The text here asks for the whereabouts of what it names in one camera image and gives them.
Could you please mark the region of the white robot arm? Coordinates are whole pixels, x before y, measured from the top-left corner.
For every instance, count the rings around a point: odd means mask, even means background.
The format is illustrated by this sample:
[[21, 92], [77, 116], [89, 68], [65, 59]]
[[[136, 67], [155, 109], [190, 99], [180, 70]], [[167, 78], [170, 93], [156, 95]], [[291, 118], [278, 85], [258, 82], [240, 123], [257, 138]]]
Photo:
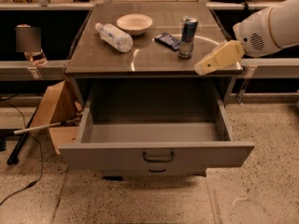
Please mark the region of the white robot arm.
[[235, 40], [220, 43], [195, 66], [206, 75], [239, 62], [299, 45], [299, 0], [286, 0], [253, 13], [233, 26]]

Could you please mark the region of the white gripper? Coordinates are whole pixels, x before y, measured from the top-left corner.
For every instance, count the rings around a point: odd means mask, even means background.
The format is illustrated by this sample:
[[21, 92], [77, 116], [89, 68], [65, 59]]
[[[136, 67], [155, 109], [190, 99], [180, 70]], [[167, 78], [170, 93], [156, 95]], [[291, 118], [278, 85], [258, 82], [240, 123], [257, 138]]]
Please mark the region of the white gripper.
[[271, 7], [251, 14], [233, 26], [235, 38], [220, 43], [195, 66], [202, 76], [239, 62], [246, 53], [250, 57], [262, 57], [279, 51], [270, 31]]

